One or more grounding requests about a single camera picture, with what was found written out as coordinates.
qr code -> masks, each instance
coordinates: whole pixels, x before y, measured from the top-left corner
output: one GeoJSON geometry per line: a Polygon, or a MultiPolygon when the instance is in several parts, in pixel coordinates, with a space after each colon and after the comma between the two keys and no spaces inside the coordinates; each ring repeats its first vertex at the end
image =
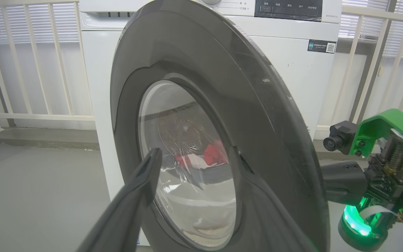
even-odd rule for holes
{"type": "Polygon", "coordinates": [[[335,53],[336,43],[327,43],[326,52],[327,53],[335,53]]]}

gray floor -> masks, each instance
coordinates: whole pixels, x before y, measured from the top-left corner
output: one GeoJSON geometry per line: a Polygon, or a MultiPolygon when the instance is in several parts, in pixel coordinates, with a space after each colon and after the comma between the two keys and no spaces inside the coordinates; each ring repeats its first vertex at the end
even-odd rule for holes
{"type": "MultiPolygon", "coordinates": [[[[73,252],[108,203],[98,151],[0,145],[0,252],[73,252]]],[[[329,204],[331,252],[356,251],[337,233],[343,207],[329,204]]],[[[379,251],[403,251],[403,224],[379,251]]]]}

green bracket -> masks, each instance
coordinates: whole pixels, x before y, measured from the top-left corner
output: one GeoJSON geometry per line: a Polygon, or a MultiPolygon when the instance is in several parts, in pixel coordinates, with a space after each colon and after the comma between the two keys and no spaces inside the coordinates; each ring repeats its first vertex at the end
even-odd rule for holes
{"type": "Polygon", "coordinates": [[[349,155],[361,151],[363,156],[368,156],[377,139],[388,139],[392,128],[403,134],[403,112],[396,108],[362,121],[357,127],[349,155]]]}

white metal railing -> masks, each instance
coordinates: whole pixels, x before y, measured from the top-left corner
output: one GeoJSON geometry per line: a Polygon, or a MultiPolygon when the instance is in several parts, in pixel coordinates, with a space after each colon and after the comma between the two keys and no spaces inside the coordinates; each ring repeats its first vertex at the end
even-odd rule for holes
{"type": "Polygon", "coordinates": [[[64,120],[64,121],[94,121],[94,116],[92,114],[93,109],[91,107],[91,101],[88,104],[86,104],[86,106],[89,106],[91,108],[90,109],[91,115],[76,115],[74,113],[71,96],[69,93],[69,85],[68,85],[68,81],[67,81],[67,78],[65,75],[65,68],[64,68],[64,63],[63,63],[63,59],[62,59],[61,42],[59,41],[57,27],[56,27],[56,21],[54,18],[53,4],[55,4],[55,3],[73,3],[74,4],[74,10],[75,10],[76,22],[77,22],[77,33],[78,33],[79,44],[80,44],[80,56],[82,58],[83,70],[84,70],[84,74],[83,74],[82,78],[86,81],[86,91],[85,92],[88,94],[88,96],[90,95],[89,88],[88,88],[88,79],[86,76],[85,61],[84,61],[84,56],[83,56],[83,47],[82,47],[82,40],[81,40],[82,35],[80,33],[80,19],[79,19],[80,15],[79,15],[79,9],[78,9],[78,0],[48,0],[48,1],[0,0],[0,9],[1,9],[1,12],[3,15],[3,21],[4,21],[4,25],[5,25],[5,30],[7,33],[8,44],[9,44],[10,51],[11,51],[12,58],[13,58],[13,65],[15,67],[16,78],[18,80],[19,89],[21,90],[22,99],[24,101],[24,105],[25,105],[26,111],[27,111],[27,113],[14,113],[13,107],[12,107],[12,104],[10,102],[9,95],[7,92],[7,87],[5,85],[4,78],[1,73],[1,67],[0,67],[0,90],[1,90],[1,93],[3,96],[3,102],[5,103],[5,107],[7,108],[6,113],[0,113],[0,118],[64,120]],[[38,55],[37,43],[35,41],[35,36],[34,36],[34,29],[32,26],[31,16],[29,13],[29,5],[38,5],[38,4],[47,4],[48,5],[52,34],[53,34],[53,38],[54,38],[54,45],[55,45],[55,51],[56,51],[56,59],[57,59],[58,69],[59,69],[59,73],[60,73],[60,77],[61,77],[61,84],[62,84],[62,87],[64,90],[68,114],[53,114],[51,111],[50,102],[48,101],[48,98],[47,98],[47,91],[46,91],[45,85],[44,85],[43,70],[41,69],[40,62],[39,62],[40,57],[38,55]],[[26,86],[24,85],[23,76],[21,74],[20,62],[18,60],[15,43],[13,41],[13,32],[11,31],[11,27],[10,27],[10,23],[9,23],[9,16],[7,13],[7,7],[13,6],[13,5],[18,5],[18,6],[22,5],[24,8],[24,14],[26,16],[27,28],[29,31],[30,44],[32,47],[32,53],[33,53],[34,60],[35,60],[36,73],[37,73],[38,79],[39,79],[38,84],[40,85],[40,88],[41,88],[41,91],[43,94],[43,99],[44,99],[44,103],[46,105],[47,114],[35,114],[32,112],[32,106],[29,101],[26,86]]]}
{"type": "MultiPolygon", "coordinates": [[[[340,102],[343,100],[344,97],[344,90],[348,85],[349,82],[349,78],[350,78],[350,73],[351,73],[351,69],[352,69],[352,63],[354,62],[354,55],[355,55],[355,50],[357,48],[357,43],[359,42],[359,38],[360,38],[360,32],[362,29],[362,23],[363,23],[363,18],[364,17],[370,17],[370,18],[378,18],[378,19],[382,19],[383,23],[382,23],[382,27],[381,27],[381,31],[379,34],[379,37],[377,39],[376,42],[376,46],[375,46],[375,50],[374,50],[374,54],[371,60],[371,64],[369,65],[369,70],[368,73],[365,77],[365,84],[363,85],[363,90],[362,93],[360,95],[360,99],[359,102],[357,104],[357,109],[355,111],[355,114],[352,118],[352,122],[353,123],[357,123],[358,118],[361,117],[361,113],[364,113],[365,110],[362,109],[363,107],[363,103],[365,100],[365,97],[368,93],[368,87],[370,85],[371,82],[371,78],[374,74],[374,71],[376,70],[376,62],[377,59],[379,58],[379,55],[383,52],[384,48],[382,48],[382,42],[383,42],[383,38],[386,35],[386,33],[388,32],[387,29],[387,24],[389,21],[401,21],[403,22],[403,14],[402,13],[392,13],[392,12],[386,12],[383,10],[379,10],[379,9],[374,9],[374,8],[363,8],[363,7],[353,7],[353,6],[343,6],[342,7],[342,13],[343,14],[351,14],[351,15],[356,15],[359,16],[359,20],[358,20],[358,25],[357,25],[357,29],[355,31],[355,35],[352,41],[352,46],[351,46],[351,50],[350,50],[350,55],[349,55],[349,60],[346,66],[346,70],[344,72],[344,77],[342,79],[342,83],[338,92],[338,96],[337,96],[337,100],[335,103],[335,107],[331,116],[331,121],[329,125],[332,125],[334,123],[338,123],[337,121],[337,116],[339,113],[339,104],[340,102]]],[[[379,104],[379,108],[377,110],[377,112],[382,112],[382,110],[387,106],[387,103],[389,101],[389,96],[388,94],[390,94],[390,92],[393,91],[393,87],[395,85],[395,81],[396,81],[396,74],[398,72],[398,67],[402,58],[402,53],[403,53],[403,38],[401,40],[400,43],[400,47],[398,49],[398,52],[396,54],[396,58],[393,64],[393,68],[390,72],[390,76],[388,78],[387,81],[387,86],[385,88],[384,94],[382,96],[382,101],[379,104]]],[[[402,96],[402,100],[400,102],[400,105],[398,107],[400,110],[403,110],[403,96],[402,96]]],[[[329,125],[318,125],[317,126],[317,131],[329,131],[329,125]]]]}

sticker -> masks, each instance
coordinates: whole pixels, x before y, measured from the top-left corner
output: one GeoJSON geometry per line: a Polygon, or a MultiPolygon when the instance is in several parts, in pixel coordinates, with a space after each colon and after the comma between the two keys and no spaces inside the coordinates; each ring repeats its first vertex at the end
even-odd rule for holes
{"type": "Polygon", "coordinates": [[[318,51],[320,53],[335,53],[337,42],[324,40],[309,40],[307,51],[318,51]]]}

